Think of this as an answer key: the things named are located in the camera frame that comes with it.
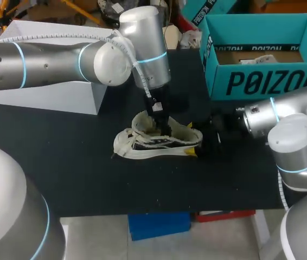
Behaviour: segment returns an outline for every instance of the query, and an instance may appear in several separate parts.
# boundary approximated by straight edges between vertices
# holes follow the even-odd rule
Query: shoelace
[[[129,152],[130,149],[133,148],[133,146],[134,146],[136,141],[138,141],[138,142],[140,142],[142,144],[150,143],[150,141],[151,141],[150,139],[146,138],[145,136],[135,132],[132,128],[126,129],[126,134],[127,135],[132,135],[132,136],[127,139],[126,144],[118,145],[114,149],[114,153],[113,153],[112,157],[115,154],[119,154],[120,150],[123,151],[123,149],[124,149],[123,147],[125,147],[125,151],[123,152],[123,155],[122,155],[124,157],[127,154],[127,152]],[[168,148],[168,146],[159,145],[159,144],[157,144],[157,146]]]
[[[128,138],[127,143],[124,145],[125,148],[125,152],[123,153],[122,156],[125,156],[127,154],[127,152],[133,147],[134,143],[137,141],[138,137],[140,136],[137,132],[135,132],[132,128],[128,128],[126,129],[126,134],[127,135],[132,135],[131,137]],[[120,150],[123,149],[122,145],[118,145],[115,149],[114,149],[114,153],[112,155],[112,157],[115,154],[118,154]]]

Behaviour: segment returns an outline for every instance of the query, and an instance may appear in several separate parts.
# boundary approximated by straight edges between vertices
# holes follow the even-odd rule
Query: shoe sole
[[[115,147],[120,146],[119,136],[120,136],[120,133],[116,135],[115,137],[114,149]],[[140,151],[133,150],[132,147],[130,149],[126,149],[124,147],[122,149],[119,149],[117,154],[123,158],[133,159],[133,160],[149,159],[152,157],[164,156],[164,155],[190,156],[185,153],[185,150],[196,147],[196,146],[197,145],[191,145],[191,146],[183,146],[183,147],[175,147],[175,148],[140,150]]]

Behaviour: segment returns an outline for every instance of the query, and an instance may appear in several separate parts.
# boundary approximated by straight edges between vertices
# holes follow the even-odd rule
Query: white box
[[[91,34],[108,37],[111,29],[81,27],[75,25],[13,21],[0,36],[0,39],[13,36],[43,34]],[[50,38],[25,42],[42,42],[72,45],[81,42],[96,42],[86,38]],[[50,109],[97,115],[107,86],[88,82],[66,82],[37,88],[23,88],[0,91],[0,104]]]

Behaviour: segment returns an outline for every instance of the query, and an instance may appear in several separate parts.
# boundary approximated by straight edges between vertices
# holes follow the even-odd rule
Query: blue led ring
[[[82,54],[82,53],[84,52],[84,50],[85,50],[88,46],[90,46],[91,44],[93,44],[93,43],[90,43],[90,44],[84,46],[84,47],[81,49],[81,51],[80,51],[80,53],[79,53],[79,57],[78,57],[78,66],[79,66],[80,74],[81,74],[81,76],[82,76],[87,82],[90,82],[90,81],[89,81],[88,79],[86,79],[86,77],[84,76],[84,74],[83,74],[82,71],[81,71],[80,60],[81,60],[81,54]]]
[[[36,259],[36,257],[40,253],[41,249],[44,246],[44,243],[46,241],[47,234],[49,233],[49,228],[50,228],[50,211],[49,211],[49,206],[47,205],[47,202],[46,202],[45,198],[43,196],[41,196],[41,197],[43,198],[43,200],[45,202],[45,205],[46,205],[46,209],[47,209],[47,225],[46,225],[46,230],[45,230],[45,234],[44,234],[43,240],[41,240],[41,243],[40,243],[38,249],[35,251],[34,255],[32,256],[32,258],[30,260]]]
[[[280,120],[279,120],[279,116],[278,116],[277,106],[274,103],[274,98],[271,97],[270,100],[271,100],[272,108],[273,108],[275,117],[277,119],[277,122],[279,122]]]
[[[279,170],[281,170],[283,172],[287,172],[287,173],[301,173],[301,172],[307,171],[307,168],[299,170],[299,171],[287,171],[287,170],[281,169],[278,165],[277,165],[277,167],[278,167]]]
[[[138,63],[146,63],[146,62],[150,62],[150,61],[155,61],[155,60],[158,60],[160,58],[163,58],[165,55],[167,55],[167,52],[165,52],[164,54],[160,55],[160,56],[157,56],[155,58],[149,58],[147,60],[143,60],[143,61],[138,61]]]
[[[18,52],[20,53],[21,58],[22,58],[22,63],[23,63],[23,79],[22,79],[22,84],[21,84],[20,88],[23,88],[24,85],[25,85],[26,78],[27,78],[27,68],[25,66],[25,59],[24,59],[24,55],[23,55],[23,51],[22,51],[21,47],[16,42],[12,42],[12,43],[17,47]]]

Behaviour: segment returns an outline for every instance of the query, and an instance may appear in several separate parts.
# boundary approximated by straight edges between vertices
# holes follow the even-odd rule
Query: yellow tag
[[[192,147],[192,148],[187,148],[184,150],[185,151],[185,154],[189,155],[189,156],[195,156],[197,157],[197,154],[195,152],[195,148]]]

